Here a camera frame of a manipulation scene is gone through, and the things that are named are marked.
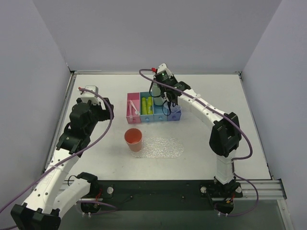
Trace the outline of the green plastic cup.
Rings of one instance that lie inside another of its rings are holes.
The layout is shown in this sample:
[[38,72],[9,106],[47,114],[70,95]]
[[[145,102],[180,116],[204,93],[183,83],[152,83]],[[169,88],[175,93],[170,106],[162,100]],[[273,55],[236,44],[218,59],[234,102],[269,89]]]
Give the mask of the green plastic cup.
[[164,99],[161,97],[161,91],[156,83],[152,86],[153,102],[157,106],[161,106],[164,103]]

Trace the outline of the orange plastic cup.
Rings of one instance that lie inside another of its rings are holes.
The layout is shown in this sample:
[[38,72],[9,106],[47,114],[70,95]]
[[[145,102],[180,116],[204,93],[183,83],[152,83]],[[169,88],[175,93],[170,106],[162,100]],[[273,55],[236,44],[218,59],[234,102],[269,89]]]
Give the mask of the orange plastic cup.
[[128,129],[124,134],[124,139],[131,151],[138,152],[142,149],[142,132],[139,129]]

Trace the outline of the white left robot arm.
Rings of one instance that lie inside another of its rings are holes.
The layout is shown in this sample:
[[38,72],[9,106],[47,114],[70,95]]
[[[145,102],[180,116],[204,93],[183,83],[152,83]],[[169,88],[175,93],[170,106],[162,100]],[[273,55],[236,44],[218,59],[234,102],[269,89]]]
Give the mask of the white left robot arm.
[[98,122],[112,121],[114,106],[108,98],[81,96],[72,107],[56,150],[44,174],[30,187],[31,194],[14,205],[11,217],[20,230],[57,230],[62,217],[84,196],[96,197],[101,189],[97,176],[82,172],[62,193],[59,192],[71,168],[89,149],[90,136]]

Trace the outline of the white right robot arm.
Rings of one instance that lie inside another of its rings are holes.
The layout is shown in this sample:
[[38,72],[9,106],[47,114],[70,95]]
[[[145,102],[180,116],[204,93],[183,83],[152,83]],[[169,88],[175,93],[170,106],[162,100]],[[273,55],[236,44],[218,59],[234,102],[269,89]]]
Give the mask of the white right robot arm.
[[214,177],[216,187],[231,200],[235,195],[241,195],[242,189],[240,183],[236,181],[232,163],[232,158],[242,139],[241,133],[234,127],[234,125],[239,126],[237,115],[233,112],[224,113],[208,104],[189,85],[177,81],[168,68],[152,68],[151,71],[154,72],[153,80],[157,81],[160,96],[168,104],[174,103],[188,109],[211,129],[209,146],[216,154]]

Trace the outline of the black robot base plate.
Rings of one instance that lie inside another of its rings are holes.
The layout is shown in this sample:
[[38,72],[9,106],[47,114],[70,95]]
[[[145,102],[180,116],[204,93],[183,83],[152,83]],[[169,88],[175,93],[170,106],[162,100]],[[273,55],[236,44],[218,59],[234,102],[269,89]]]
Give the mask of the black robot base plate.
[[101,200],[120,211],[205,211],[230,213],[242,198],[238,182],[213,180],[99,180],[85,198]]

